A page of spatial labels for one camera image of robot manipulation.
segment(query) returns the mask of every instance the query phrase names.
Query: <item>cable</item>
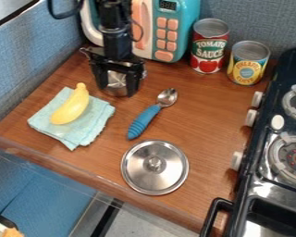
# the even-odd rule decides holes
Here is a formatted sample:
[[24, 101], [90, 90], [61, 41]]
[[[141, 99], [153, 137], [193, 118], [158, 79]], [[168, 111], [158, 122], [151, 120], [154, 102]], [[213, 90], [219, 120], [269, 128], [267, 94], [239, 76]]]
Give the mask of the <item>cable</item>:
[[138, 40], [135, 40], [135, 39], [134, 39], [134, 37], [133, 37], [133, 35], [132, 35], [132, 32], [129, 33], [129, 35], [130, 35], [130, 39], [131, 39], [133, 42], [139, 42], [139, 41], [142, 39], [142, 37], [143, 37], [143, 27], [141, 26], [141, 24], [139, 24], [139, 23], [138, 23], [136, 20], [134, 20], [134, 19], [130, 19], [130, 22], [134, 23], [135, 25], [137, 25], [137, 26], [141, 29], [141, 36], [140, 36], [140, 38], [139, 38]]
[[63, 13], [59, 13], [56, 14], [54, 12], [54, 7], [53, 7], [53, 0], [47, 0], [47, 8], [48, 11], [50, 13], [50, 15], [54, 18], [54, 19], [66, 19], [69, 17], [72, 17], [76, 14], [78, 14], [80, 12], [80, 10], [82, 9], [84, 0], [80, 0], [74, 7], [72, 10], [69, 10], [67, 12], [63, 12]]

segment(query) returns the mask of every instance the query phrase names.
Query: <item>stainless steel lid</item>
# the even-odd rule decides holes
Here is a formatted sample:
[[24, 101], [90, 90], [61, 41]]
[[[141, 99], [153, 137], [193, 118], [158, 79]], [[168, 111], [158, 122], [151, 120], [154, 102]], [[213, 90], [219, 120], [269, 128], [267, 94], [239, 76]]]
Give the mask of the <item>stainless steel lid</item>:
[[121, 172], [134, 190], [163, 195], [175, 191], [187, 179], [189, 162], [174, 144], [149, 140], [130, 148], [123, 156]]

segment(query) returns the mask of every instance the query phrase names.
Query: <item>red can label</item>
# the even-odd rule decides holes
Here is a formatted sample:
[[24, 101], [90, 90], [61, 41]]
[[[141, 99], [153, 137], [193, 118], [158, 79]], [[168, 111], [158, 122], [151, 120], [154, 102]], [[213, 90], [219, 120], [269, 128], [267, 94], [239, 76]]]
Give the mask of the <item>red can label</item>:
[[191, 50], [191, 66], [198, 72], [214, 73], [223, 67], [224, 50], [228, 35], [217, 38], [204, 38], [194, 33]]

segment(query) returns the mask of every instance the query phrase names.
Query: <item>tomato sauce can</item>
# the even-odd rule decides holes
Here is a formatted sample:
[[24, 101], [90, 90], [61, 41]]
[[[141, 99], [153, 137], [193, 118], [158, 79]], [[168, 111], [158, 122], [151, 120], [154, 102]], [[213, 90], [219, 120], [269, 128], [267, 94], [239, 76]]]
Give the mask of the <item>tomato sauce can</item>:
[[228, 77], [240, 85], [255, 85], [265, 74], [270, 50], [256, 41], [241, 41], [232, 46]]
[[191, 66], [201, 73], [215, 73], [224, 63], [228, 25], [220, 19], [201, 19], [193, 25]]

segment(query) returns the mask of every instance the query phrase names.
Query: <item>black stove top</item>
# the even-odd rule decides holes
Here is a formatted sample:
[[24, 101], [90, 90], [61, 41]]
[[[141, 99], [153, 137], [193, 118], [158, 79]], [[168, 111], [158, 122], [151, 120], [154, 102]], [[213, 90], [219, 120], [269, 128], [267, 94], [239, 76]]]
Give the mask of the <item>black stove top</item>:
[[281, 56], [253, 106], [246, 119], [251, 140], [232, 162], [239, 172], [236, 199], [212, 203], [200, 236], [210, 236], [220, 210], [229, 212], [226, 237], [296, 236], [296, 49]]

